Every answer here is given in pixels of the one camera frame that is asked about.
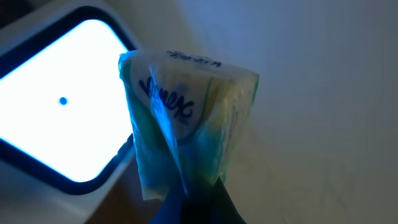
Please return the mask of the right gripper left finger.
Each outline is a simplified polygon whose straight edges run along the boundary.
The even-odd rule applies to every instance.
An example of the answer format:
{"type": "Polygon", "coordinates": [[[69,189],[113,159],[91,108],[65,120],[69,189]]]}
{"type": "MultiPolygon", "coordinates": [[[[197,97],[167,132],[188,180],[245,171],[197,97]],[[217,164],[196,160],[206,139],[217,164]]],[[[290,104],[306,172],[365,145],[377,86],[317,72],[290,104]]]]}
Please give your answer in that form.
{"type": "Polygon", "coordinates": [[[179,224],[185,191],[181,182],[177,182],[162,202],[159,211],[149,222],[150,224],[179,224]]]}

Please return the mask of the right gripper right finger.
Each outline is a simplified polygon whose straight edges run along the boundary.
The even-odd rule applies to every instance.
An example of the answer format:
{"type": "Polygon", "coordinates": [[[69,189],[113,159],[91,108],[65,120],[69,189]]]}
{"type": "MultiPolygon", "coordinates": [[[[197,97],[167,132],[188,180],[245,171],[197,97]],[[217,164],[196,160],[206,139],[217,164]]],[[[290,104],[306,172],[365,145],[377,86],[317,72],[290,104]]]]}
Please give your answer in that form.
{"type": "Polygon", "coordinates": [[[209,204],[210,224],[246,224],[220,178],[211,188],[209,204]]]}

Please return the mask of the green white tissue pack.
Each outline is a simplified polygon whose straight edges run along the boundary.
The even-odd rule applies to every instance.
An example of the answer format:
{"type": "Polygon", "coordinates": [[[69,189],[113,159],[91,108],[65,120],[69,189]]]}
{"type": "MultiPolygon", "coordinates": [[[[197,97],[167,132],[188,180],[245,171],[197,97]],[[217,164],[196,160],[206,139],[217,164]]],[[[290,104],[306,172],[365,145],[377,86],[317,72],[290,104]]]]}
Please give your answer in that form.
{"type": "Polygon", "coordinates": [[[225,176],[259,75],[171,50],[126,52],[118,67],[143,199],[165,199],[177,181],[189,199],[208,198],[225,176]]]}

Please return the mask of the white barcode scanner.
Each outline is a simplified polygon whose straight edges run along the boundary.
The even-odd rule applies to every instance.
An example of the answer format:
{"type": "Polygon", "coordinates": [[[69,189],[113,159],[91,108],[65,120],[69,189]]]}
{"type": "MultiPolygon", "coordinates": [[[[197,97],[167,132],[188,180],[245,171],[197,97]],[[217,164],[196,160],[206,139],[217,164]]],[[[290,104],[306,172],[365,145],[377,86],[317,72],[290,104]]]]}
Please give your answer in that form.
{"type": "Polygon", "coordinates": [[[1,29],[1,222],[84,223],[133,158],[104,1],[52,1],[1,29]]]}

